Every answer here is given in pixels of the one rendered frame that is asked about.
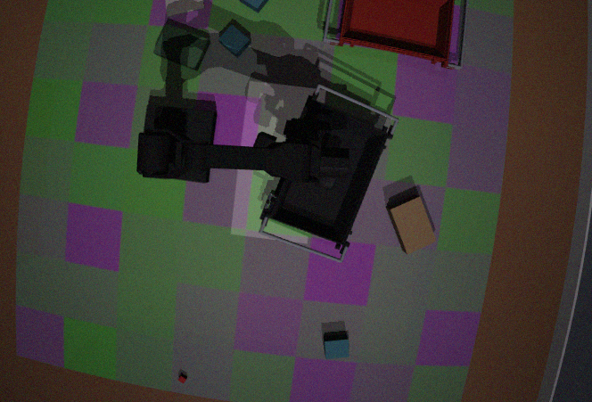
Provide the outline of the brown rectangular block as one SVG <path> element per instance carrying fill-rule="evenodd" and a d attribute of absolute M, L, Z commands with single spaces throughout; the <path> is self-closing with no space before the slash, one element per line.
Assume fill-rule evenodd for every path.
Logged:
<path fill-rule="evenodd" d="M 386 207 L 399 244 L 406 254 L 436 242 L 420 196 L 413 195 Z"/>

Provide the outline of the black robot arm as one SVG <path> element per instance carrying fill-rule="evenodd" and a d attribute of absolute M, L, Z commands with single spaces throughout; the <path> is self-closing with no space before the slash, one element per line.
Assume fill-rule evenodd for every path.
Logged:
<path fill-rule="evenodd" d="M 146 128 L 138 136 L 136 172 L 144 177 L 177 179 L 191 170 L 226 168 L 264 170 L 296 183 L 319 183 L 320 176 L 349 178 L 349 148 L 321 147 L 322 142 L 316 141 L 318 128 L 318 123 L 309 119 L 286 120 L 286 143 L 271 143 L 265 148 L 209 144 L 193 141 L 178 130 Z"/>

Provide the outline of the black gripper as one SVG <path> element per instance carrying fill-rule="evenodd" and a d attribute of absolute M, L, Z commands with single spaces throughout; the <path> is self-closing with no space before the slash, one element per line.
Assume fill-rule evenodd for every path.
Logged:
<path fill-rule="evenodd" d="M 274 143 L 277 137 L 267 134 L 265 132 L 259 132 L 253 147 L 267 147 L 271 143 Z M 315 183 L 320 187 L 327 190 L 332 190 L 335 186 L 338 177 L 319 177 L 319 183 Z"/>

